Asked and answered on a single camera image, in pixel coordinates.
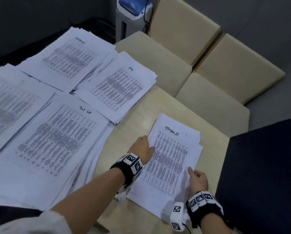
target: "wooden table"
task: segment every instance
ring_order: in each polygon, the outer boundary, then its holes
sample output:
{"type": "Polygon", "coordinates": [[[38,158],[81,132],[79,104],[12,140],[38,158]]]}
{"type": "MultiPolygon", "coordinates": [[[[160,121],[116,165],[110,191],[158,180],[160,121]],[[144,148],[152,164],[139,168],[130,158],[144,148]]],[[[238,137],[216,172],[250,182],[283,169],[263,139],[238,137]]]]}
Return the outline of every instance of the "wooden table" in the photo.
{"type": "MultiPolygon", "coordinates": [[[[196,169],[206,173],[209,191],[214,194],[229,138],[157,86],[153,86],[115,127],[104,145],[94,176],[107,171],[139,136],[148,135],[160,113],[201,132],[203,151],[196,169]]],[[[112,201],[98,222],[110,231],[127,234],[173,233],[169,224],[128,199],[121,204],[112,201]]]]}

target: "person's right arm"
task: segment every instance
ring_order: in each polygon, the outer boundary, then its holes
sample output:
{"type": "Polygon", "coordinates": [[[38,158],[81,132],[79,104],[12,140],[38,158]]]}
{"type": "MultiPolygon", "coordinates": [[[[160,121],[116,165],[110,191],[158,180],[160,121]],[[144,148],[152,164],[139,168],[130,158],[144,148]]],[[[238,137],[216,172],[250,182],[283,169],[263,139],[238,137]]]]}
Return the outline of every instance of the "person's right arm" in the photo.
{"type": "MultiPolygon", "coordinates": [[[[193,194],[200,191],[208,191],[208,180],[205,173],[198,170],[188,168],[190,175],[190,189],[193,194]]],[[[205,215],[201,221],[201,229],[203,234],[231,234],[230,228],[226,226],[224,221],[218,215],[210,213],[205,215]]]]}

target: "beige cushion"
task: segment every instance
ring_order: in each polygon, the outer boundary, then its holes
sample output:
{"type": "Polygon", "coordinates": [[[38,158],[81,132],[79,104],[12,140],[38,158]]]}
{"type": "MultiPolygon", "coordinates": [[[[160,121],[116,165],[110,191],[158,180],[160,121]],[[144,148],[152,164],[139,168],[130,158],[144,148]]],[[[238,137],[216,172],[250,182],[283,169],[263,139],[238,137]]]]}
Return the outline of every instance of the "beige cushion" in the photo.
{"type": "Polygon", "coordinates": [[[249,110],[197,73],[192,73],[176,99],[228,137],[248,131],[249,110]]]}
{"type": "Polygon", "coordinates": [[[219,29],[219,25],[182,0],[159,0],[149,35],[193,65],[219,29]]]}
{"type": "Polygon", "coordinates": [[[156,84],[175,97],[192,72],[192,67],[148,35],[136,32],[116,43],[118,52],[126,51],[133,59],[157,74],[156,84]]]}
{"type": "Polygon", "coordinates": [[[280,81],[285,74],[228,34],[196,72],[243,104],[280,81]]]}

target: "white sleeve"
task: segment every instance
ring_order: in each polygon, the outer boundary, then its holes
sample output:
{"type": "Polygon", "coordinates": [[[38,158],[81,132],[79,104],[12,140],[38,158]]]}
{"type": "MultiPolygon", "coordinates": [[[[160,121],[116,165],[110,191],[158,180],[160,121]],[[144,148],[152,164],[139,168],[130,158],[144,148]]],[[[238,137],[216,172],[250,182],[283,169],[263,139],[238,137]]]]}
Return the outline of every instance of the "white sleeve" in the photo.
{"type": "Polygon", "coordinates": [[[65,218],[54,211],[17,219],[0,226],[0,234],[72,234],[65,218]]]}

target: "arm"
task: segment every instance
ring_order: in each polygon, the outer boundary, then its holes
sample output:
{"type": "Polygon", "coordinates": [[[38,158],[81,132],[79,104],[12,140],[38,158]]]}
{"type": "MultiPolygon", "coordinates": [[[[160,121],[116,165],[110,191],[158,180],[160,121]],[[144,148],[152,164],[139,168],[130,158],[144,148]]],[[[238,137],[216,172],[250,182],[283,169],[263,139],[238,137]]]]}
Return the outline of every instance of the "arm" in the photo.
{"type": "MultiPolygon", "coordinates": [[[[200,191],[208,191],[208,180],[205,173],[188,168],[190,175],[190,190],[193,194],[200,191]]],[[[207,214],[201,221],[203,234],[231,234],[230,228],[226,226],[221,217],[214,213],[207,214]]]]}
{"type": "MultiPolygon", "coordinates": [[[[149,148],[146,135],[139,137],[128,150],[147,164],[155,150],[149,148]]],[[[118,190],[124,185],[125,176],[118,168],[112,168],[94,178],[55,205],[52,210],[65,217],[73,234],[85,234],[111,203],[118,190]]]]}

